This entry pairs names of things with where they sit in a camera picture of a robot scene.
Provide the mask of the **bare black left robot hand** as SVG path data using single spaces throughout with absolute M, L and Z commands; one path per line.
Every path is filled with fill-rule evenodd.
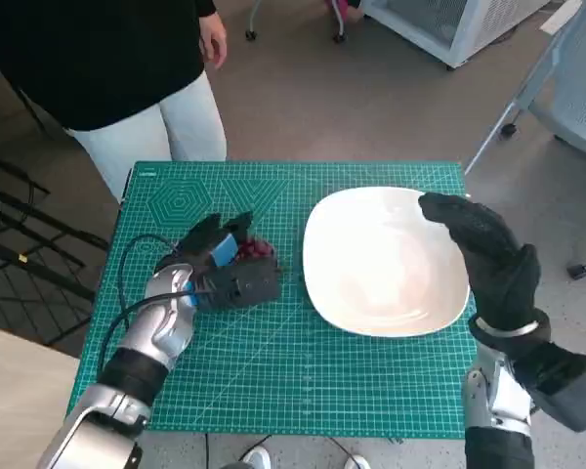
M 253 213 L 243 212 L 222 223 L 220 213 L 206 216 L 191 228 L 172 254 L 174 264 L 188 264 L 196 274 L 230 265 L 248 239 Z

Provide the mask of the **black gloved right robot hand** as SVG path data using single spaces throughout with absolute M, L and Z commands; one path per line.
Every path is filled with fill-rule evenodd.
M 534 296 L 541 270 L 535 246 L 519 244 L 503 218 L 482 204 L 435 192 L 418 202 L 424 217 L 445 225 L 458 245 L 478 316 L 501 331 L 537 321 Z

